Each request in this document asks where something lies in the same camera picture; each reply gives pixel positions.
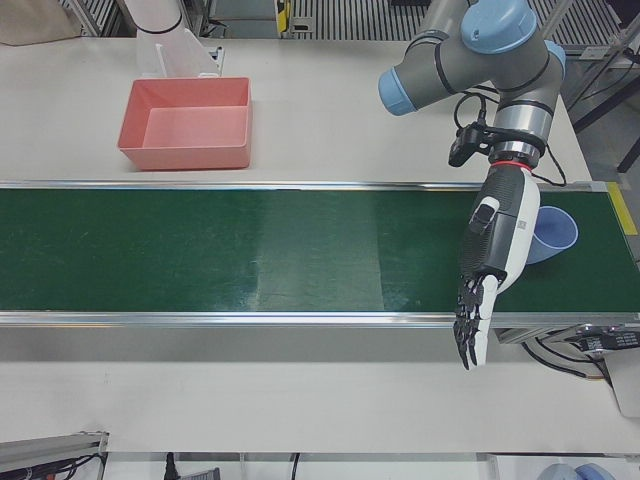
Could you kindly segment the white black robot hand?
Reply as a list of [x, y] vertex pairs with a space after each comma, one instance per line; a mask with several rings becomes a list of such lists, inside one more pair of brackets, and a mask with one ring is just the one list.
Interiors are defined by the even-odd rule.
[[465, 369], [486, 363], [495, 302], [522, 274], [540, 206], [531, 170], [498, 161], [473, 204], [459, 257], [453, 334]]

